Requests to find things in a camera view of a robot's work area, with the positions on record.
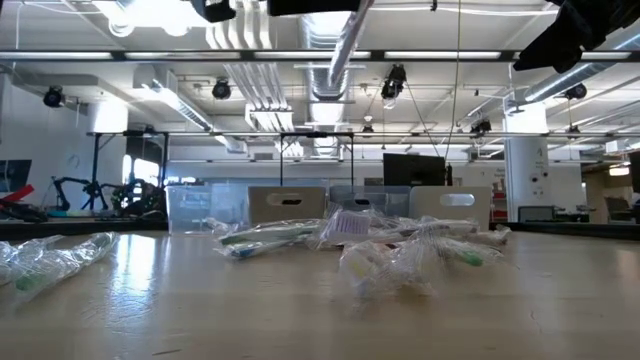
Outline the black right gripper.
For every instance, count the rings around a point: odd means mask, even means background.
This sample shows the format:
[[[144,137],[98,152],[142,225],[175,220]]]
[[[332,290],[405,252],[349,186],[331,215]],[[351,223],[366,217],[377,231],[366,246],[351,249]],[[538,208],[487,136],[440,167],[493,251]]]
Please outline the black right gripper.
[[[582,48],[595,49],[606,36],[640,18],[640,0],[554,0],[554,24],[518,55],[516,71],[552,67],[564,73],[582,58]]]

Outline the silver ventilation duct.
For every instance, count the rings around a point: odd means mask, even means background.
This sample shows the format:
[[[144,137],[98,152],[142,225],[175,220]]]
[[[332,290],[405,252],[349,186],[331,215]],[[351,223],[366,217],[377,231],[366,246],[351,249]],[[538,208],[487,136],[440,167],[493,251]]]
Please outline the silver ventilation duct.
[[[343,123],[348,85],[350,81],[349,62],[338,82],[328,85],[328,71],[342,29],[352,12],[311,13],[301,17],[304,46],[312,50],[331,53],[326,63],[311,63],[307,69],[309,94],[309,116],[316,131],[337,132]]]

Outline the small dark desk monitor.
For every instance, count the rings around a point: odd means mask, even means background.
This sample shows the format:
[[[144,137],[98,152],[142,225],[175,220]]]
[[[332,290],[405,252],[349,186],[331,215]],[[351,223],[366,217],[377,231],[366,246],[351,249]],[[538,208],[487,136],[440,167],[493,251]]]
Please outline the small dark desk monitor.
[[[518,208],[517,218],[519,223],[553,221],[555,208],[553,206],[521,206]]]

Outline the black background rig frame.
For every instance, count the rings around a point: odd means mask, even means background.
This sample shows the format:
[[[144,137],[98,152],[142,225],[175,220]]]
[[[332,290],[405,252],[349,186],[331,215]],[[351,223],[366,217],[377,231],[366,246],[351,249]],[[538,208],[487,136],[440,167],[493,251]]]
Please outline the black background rig frame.
[[[170,141],[170,133],[169,132],[161,132],[161,131],[151,131],[151,130],[125,130],[122,132],[88,132],[88,136],[94,138],[93,140],[93,158],[92,158],[92,172],[91,172],[91,182],[98,183],[98,171],[100,166],[100,150],[106,146],[110,141],[112,141],[116,137],[123,138],[133,138],[135,140],[140,140],[140,154],[139,158],[141,158],[145,153],[145,144],[144,142],[157,137],[161,137],[163,139],[162,145],[158,146],[161,150],[161,158],[158,161],[159,164],[159,174],[157,180],[157,186],[160,189],[164,189],[166,184],[164,183],[167,174],[167,164],[169,160],[169,141]]]

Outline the clear plastic bin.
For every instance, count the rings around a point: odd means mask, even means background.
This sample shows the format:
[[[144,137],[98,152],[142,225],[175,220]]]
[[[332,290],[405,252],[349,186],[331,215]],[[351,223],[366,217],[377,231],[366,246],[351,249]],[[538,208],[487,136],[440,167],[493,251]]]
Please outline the clear plastic bin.
[[[171,185],[166,188],[171,234],[211,234],[205,219],[249,225],[248,186],[245,184]]]

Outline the dark wall screen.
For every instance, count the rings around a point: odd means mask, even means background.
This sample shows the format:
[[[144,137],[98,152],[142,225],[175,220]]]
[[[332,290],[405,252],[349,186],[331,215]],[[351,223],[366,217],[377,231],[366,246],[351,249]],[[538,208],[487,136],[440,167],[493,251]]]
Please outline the dark wall screen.
[[[0,193],[16,192],[27,184],[31,160],[0,160]]]

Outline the white building column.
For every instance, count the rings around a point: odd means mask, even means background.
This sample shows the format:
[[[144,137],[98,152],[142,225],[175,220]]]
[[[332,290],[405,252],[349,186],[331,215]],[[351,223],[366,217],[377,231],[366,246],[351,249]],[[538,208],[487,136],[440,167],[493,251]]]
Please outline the white building column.
[[[520,207],[551,205],[545,105],[509,108],[503,130],[508,219],[517,222]]]

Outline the blue toothbrush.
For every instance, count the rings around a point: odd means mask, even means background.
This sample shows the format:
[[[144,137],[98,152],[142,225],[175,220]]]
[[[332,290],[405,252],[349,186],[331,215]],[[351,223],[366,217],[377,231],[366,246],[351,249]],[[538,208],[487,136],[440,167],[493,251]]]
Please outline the blue toothbrush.
[[[225,245],[221,254],[228,258],[243,260],[290,246],[293,243],[294,240],[243,242]]]

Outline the dark smoky plastic bin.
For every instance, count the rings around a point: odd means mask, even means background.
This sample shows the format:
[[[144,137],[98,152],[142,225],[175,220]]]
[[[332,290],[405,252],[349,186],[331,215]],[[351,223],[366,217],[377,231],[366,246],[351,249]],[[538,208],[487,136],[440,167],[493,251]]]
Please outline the dark smoky plastic bin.
[[[329,200],[346,210],[374,209],[386,216],[409,216],[411,188],[408,186],[336,185],[329,189]]]

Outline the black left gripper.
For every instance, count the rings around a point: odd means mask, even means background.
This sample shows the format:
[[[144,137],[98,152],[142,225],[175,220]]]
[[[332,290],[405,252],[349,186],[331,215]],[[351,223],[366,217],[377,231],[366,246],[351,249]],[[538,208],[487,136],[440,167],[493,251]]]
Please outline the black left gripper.
[[[230,0],[190,0],[194,10],[209,23],[236,17]],[[357,11],[361,0],[267,0],[270,16],[302,15],[322,12]]]

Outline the light grey plastic bin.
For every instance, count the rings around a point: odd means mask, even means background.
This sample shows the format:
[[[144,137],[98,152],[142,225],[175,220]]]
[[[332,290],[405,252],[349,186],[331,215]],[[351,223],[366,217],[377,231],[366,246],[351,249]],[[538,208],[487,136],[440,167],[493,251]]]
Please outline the light grey plastic bin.
[[[323,218],[324,187],[249,187],[248,216],[252,226],[288,220]]]

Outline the black rack frame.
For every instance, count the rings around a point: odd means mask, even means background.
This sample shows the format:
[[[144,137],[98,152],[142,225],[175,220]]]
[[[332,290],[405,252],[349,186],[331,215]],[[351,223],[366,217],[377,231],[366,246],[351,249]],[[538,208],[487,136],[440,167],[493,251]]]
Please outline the black rack frame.
[[[277,134],[279,138],[279,180],[280,185],[284,185],[284,141],[288,137],[294,137],[295,139],[299,137],[308,138],[308,139],[322,139],[322,138],[334,138],[336,141],[339,141],[341,138],[348,138],[348,150],[351,153],[350,157],[350,185],[352,187],[355,186],[355,164],[354,164],[354,147],[355,147],[355,136],[353,132],[326,132],[326,131],[308,131],[308,132],[279,132]]]

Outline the white plastic bin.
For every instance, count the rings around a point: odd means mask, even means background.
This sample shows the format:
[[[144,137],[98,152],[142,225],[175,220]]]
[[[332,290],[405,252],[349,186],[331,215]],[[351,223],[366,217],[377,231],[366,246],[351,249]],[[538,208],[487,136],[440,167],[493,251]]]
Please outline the white plastic bin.
[[[409,216],[439,220],[475,220],[489,229],[492,190],[489,187],[416,186],[409,197]]]

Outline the large black monitor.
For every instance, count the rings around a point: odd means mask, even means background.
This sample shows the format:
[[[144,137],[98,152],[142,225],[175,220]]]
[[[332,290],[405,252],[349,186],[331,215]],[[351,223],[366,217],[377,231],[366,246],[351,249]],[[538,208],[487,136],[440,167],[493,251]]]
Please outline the large black monitor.
[[[444,186],[446,165],[443,157],[410,154],[383,154],[385,186]]]

